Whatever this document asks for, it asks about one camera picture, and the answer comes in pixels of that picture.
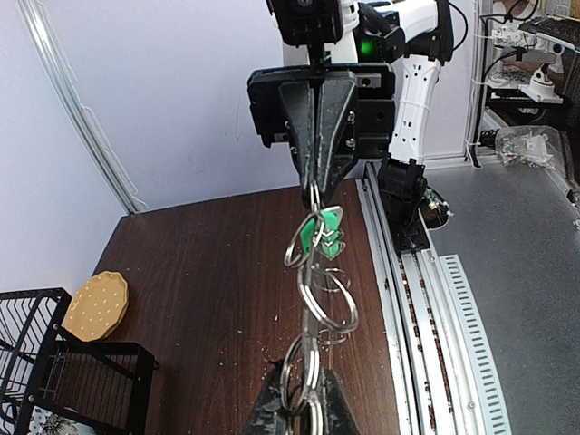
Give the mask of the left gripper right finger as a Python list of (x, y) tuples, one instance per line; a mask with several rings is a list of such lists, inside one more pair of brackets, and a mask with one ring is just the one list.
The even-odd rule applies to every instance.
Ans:
[(321, 404), (323, 434), (360, 434), (353, 413), (343, 394), (341, 383), (334, 371), (324, 369), (317, 393)]

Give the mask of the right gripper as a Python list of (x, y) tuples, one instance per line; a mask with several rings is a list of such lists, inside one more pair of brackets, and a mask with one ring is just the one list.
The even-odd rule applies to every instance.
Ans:
[(247, 91), (263, 144), (289, 144), (303, 202), (319, 202), (321, 195), (329, 204), (358, 160), (388, 154), (395, 120), (389, 64), (257, 70)]

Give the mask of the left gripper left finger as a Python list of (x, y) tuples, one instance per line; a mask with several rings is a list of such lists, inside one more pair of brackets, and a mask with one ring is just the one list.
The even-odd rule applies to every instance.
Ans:
[(283, 362), (271, 362), (271, 370), (264, 383), (246, 425), (243, 435), (285, 435), (288, 433), (289, 419), (282, 405), (280, 378)]

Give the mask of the metal keyring disc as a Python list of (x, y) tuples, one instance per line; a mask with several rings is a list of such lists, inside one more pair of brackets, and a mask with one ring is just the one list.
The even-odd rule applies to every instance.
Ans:
[(324, 369), (323, 351), (343, 343), (359, 324), (347, 274), (315, 246), (303, 253), (298, 230), (306, 218), (325, 207), (307, 202), (310, 211), (294, 232), (284, 256), (296, 272), (298, 294), (304, 304), (301, 332), (286, 352), (280, 378), (282, 405), (289, 419), (287, 434), (323, 434), (318, 387)]

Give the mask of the black wire dish rack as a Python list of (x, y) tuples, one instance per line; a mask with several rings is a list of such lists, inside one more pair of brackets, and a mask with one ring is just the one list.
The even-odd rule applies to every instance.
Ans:
[(33, 414), (97, 434), (143, 434), (159, 364), (137, 343), (85, 343), (65, 330), (62, 288), (1, 294), (1, 431), (31, 434)]

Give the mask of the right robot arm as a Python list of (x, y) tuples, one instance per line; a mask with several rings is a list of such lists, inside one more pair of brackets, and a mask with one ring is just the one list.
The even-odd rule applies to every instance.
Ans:
[(304, 206), (328, 206), (361, 160), (381, 160), (391, 216), (410, 221), (426, 183), (423, 136), (454, 53), (447, 1), (271, 1), (285, 63), (253, 72), (250, 110), (265, 146), (285, 142)]

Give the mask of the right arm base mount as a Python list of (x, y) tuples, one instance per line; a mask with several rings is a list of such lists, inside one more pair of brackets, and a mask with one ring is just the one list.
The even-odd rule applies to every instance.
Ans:
[(450, 203), (433, 187), (427, 187), (405, 222), (387, 217), (391, 240), (398, 255), (429, 249), (429, 231), (446, 226), (454, 216)]

